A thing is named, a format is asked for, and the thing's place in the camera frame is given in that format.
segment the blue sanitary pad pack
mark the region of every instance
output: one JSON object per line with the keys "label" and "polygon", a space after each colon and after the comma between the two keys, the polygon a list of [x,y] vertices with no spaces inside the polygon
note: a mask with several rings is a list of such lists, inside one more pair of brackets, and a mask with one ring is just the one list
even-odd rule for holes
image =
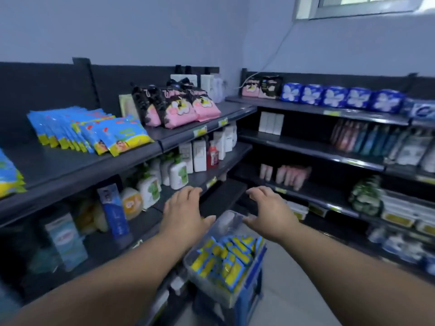
{"label": "blue sanitary pad pack", "polygon": [[404,94],[396,90],[379,90],[372,95],[370,109],[377,112],[398,113],[404,97]]}
{"label": "blue sanitary pad pack", "polygon": [[406,98],[400,113],[410,118],[435,120],[435,100]]}
{"label": "blue sanitary pad pack", "polygon": [[348,107],[355,109],[367,109],[372,91],[366,88],[353,87],[349,90],[346,98]]}
{"label": "blue sanitary pad pack", "polygon": [[302,84],[286,83],[282,87],[281,100],[287,102],[299,102],[302,93]]}
{"label": "blue sanitary pad pack", "polygon": [[319,105],[323,97],[321,85],[306,85],[301,97],[301,103]]}
{"label": "blue sanitary pad pack", "polygon": [[344,87],[331,86],[325,90],[322,104],[331,107],[345,107],[348,90]]}

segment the tiled floor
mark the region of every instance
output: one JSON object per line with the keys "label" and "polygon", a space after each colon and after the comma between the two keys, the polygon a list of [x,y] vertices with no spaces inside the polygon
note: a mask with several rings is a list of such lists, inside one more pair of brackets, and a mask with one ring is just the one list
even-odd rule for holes
{"label": "tiled floor", "polygon": [[[249,326],[340,326],[300,266],[277,244],[267,243],[263,263],[263,299]],[[188,307],[176,326],[209,326]]]}

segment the gray wall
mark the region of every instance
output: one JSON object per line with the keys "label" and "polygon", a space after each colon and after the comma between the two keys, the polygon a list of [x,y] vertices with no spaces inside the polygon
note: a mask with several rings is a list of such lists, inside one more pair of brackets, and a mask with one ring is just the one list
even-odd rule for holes
{"label": "gray wall", "polygon": [[0,61],[220,66],[238,84],[248,0],[0,0]]}
{"label": "gray wall", "polygon": [[[295,0],[250,0],[243,65],[259,71],[292,25]],[[269,71],[435,76],[435,15],[298,21]]]}

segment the black shelf back panel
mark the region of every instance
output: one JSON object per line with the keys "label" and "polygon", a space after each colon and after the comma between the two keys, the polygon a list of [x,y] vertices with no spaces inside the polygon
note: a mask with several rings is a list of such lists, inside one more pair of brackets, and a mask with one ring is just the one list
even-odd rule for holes
{"label": "black shelf back panel", "polygon": [[0,62],[0,146],[36,139],[26,114],[79,105],[98,107],[90,76],[73,64]]}
{"label": "black shelf back panel", "polygon": [[[119,95],[130,94],[131,82],[138,86],[150,84],[166,87],[166,82],[174,73],[174,66],[135,66],[135,65],[90,65],[94,79],[96,94],[101,108],[116,116],[121,116]],[[198,86],[201,86],[201,74],[205,67],[193,66],[192,74],[198,75]],[[219,67],[210,67],[211,73],[219,73]]]}
{"label": "black shelf back panel", "polygon": [[[241,83],[255,72],[242,69]],[[282,76],[284,83],[297,82],[304,85],[318,84],[324,86],[342,86],[346,88],[364,87],[371,90],[393,89],[406,93],[410,97],[435,99],[435,78],[417,76],[410,73],[407,76],[357,76],[347,74],[318,74],[318,73],[286,73],[261,72],[256,76]]]}

